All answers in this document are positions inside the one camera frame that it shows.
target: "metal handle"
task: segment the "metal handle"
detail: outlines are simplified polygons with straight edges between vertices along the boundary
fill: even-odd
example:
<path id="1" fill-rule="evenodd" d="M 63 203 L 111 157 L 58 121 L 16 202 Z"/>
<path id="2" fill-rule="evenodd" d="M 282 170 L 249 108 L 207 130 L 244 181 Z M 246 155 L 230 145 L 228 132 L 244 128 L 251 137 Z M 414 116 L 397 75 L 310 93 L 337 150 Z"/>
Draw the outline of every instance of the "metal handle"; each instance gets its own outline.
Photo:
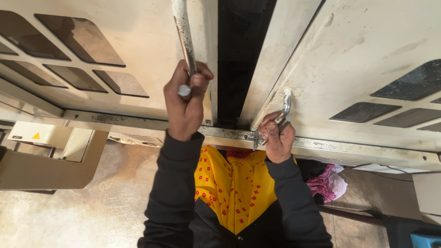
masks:
<path id="1" fill-rule="evenodd" d="M 277 126 L 279 127 L 279 132 L 292 121 L 292 118 L 288 116 L 289 111 L 291 110 L 291 93 L 291 89 L 285 89 L 283 91 L 283 109 L 274 119 L 274 122 L 278 124 Z M 262 141 L 261 145 L 264 146 L 267 142 L 267 140 L 264 140 Z"/>
<path id="2" fill-rule="evenodd" d="M 196 74 L 196 59 L 194 57 L 193 42 L 191 41 L 190 24 L 187 14 L 187 0 L 172 0 L 173 16 L 175 17 L 179 41 L 181 42 L 184 59 L 187 63 L 189 78 Z M 191 89 L 188 85 L 181 85 L 178 94 L 186 101 L 190 100 Z"/>

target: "blue object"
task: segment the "blue object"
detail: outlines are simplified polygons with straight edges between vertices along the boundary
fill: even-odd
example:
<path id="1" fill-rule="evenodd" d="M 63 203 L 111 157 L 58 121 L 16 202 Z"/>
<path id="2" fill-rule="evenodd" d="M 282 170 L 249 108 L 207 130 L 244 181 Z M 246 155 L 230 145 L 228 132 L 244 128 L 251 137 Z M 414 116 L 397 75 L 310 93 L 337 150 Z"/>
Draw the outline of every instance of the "blue object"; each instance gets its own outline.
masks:
<path id="1" fill-rule="evenodd" d="M 421 234 L 411 234 L 412 244 L 414 248 L 432 248 L 434 243 L 441 244 L 441 237 L 421 235 Z"/>

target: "yellow fabric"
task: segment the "yellow fabric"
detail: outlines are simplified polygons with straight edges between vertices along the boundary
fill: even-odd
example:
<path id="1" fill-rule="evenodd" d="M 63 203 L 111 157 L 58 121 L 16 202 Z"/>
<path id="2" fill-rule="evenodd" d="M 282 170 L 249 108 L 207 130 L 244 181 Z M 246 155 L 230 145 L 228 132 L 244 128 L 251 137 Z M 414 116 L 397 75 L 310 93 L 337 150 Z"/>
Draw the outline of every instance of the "yellow fabric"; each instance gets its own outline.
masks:
<path id="1" fill-rule="evenodd" d="M 265 156 L 265 151 L 254 151 L 246 158 L 228 157 L 227 162 L 215 148 L 201 149 L 194 200 L 201 198 L 235 235 L 277 199 Z"/>

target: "hand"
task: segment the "hand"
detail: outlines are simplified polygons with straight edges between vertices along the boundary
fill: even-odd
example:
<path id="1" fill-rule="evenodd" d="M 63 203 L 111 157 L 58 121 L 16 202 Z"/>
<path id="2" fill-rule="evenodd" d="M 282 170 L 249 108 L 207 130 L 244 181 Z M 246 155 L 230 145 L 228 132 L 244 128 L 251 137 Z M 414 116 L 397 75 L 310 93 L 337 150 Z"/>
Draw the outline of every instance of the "hand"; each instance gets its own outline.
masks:
<path id="1" fill-rule="evenodd" d="M 198 131 L 204 119 L 202 101 L 208 88 L 208 82 L 214 78 L 208 67 L 197 61 L 197 74 L 190 80 L 191 100 L 185 101 L 178 95 L 179 85 L 188 81 L 187 64 L 179 61 L 172 79 L 164 87 L 165 106 L 168 113 L 168 135 L 179 141 L 189 141 Z"/>
<path id="2" fill-rule="evenodd" d="M 280 112 L 267 114 L 259 125 L 259 135 L 267 140 L 266 155 L 276 164 L 291 158 L 292 142 L 294 141 L 295 129 L 288 124 L 280 133 L 277 123 L 273 120 Z"/>

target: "metal floor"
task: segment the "metal floor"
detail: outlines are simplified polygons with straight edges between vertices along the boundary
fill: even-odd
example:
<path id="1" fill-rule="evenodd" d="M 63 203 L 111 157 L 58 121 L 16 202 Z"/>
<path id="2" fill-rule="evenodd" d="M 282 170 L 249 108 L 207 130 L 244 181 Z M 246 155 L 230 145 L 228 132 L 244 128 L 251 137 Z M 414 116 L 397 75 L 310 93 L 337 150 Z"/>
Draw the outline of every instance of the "metal floor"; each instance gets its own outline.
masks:
<path id="1" fill-rule="evenodd" d="M 108 141 L 95 177 L 85 189 L 58 190 L 54 195 L 0 192 L 1 246 L 136 247 L 144 230 L 158 153 L 159 148 Z M 332 206 L 420 218 L 412 182 L 358 170 L 340 175 L 348 190 Z M 384 228 L 322 215 L 334 247 L 389 247 Z"/>

